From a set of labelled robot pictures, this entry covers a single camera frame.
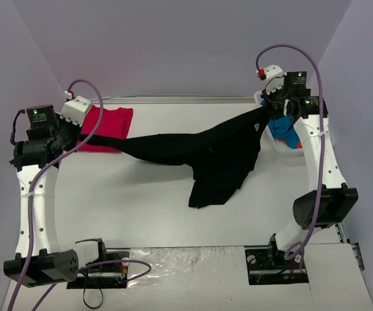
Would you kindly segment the black t-shirt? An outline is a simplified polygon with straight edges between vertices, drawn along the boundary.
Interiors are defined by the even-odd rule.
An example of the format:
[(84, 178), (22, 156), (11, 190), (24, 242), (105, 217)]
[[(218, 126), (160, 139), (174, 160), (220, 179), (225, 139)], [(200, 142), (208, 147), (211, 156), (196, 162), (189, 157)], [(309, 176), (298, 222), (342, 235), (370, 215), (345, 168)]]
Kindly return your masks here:
[(110, 147), (136, 159), (188, 165), (194, 184), (189, 207), (225, 204), (254, 170), (261, 136), (270, 120), (266, 107), (256, 108), (199, 133), (159, 133), (129, 139), (93, 135), (92, 146)]

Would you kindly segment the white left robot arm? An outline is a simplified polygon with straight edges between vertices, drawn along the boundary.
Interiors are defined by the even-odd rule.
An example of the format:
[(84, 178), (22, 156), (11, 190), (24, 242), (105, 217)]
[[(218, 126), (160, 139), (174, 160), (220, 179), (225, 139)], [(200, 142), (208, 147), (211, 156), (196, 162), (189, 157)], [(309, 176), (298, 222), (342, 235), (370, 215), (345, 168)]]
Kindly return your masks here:
[(21, 194), (20, 233), (15, 257), (3, 264), (4, 274), (27, 288), (73, 282), (87, 264), (105, 269), (109, 254), (99, 240), (62, 250), (56, 234), (54, 191), (64, 154), (78, 143), (82, 124), (91, 109), (88, 100), (70, 100), (61, 112), (52, 105), (34, 106), (27, 140), (14, 143), (11, 164), (16, 169)]

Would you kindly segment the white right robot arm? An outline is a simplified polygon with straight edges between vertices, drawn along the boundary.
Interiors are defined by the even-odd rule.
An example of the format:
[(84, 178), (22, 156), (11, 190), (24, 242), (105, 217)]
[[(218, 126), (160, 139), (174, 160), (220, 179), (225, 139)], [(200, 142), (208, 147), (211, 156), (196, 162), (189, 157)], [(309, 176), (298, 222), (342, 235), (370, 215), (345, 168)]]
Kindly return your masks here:
[(328, 109), (321, 94), (311, 95), (305, 71), (283, 72), (278, 66), (260, 69), (265, 82), (261, 92), (272, 120), (289, 118), (307, 165), (308, 192), (293, 203), (293, 217), (271, 237), (267, 262), (280, 268), (304, 256), (310, 238), (344, 220), (358, 200), (358, 191), (348, 186), (331, 143)]

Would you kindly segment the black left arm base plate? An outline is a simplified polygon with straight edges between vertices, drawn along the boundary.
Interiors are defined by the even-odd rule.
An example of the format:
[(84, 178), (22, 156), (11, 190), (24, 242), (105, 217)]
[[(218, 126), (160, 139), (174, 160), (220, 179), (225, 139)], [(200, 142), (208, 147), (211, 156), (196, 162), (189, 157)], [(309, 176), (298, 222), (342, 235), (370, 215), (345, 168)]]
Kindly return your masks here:
[(73, 282), (67, 283), (66, 289), (124, 289), (127, 287), (127, 273), (123, 272), (122, 264), (88, 268), (84, 273), (79, 273)]

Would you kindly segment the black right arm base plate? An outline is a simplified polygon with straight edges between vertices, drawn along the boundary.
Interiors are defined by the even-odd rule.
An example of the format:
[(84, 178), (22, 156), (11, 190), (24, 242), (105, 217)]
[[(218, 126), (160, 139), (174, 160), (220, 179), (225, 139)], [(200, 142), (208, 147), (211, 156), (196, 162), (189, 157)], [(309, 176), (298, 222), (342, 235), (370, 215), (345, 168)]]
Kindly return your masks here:
[(245, 248), (248, 283), (251, 286), (307, 284), (306, 266), (282, 255), (271, 259), (267, 247)]

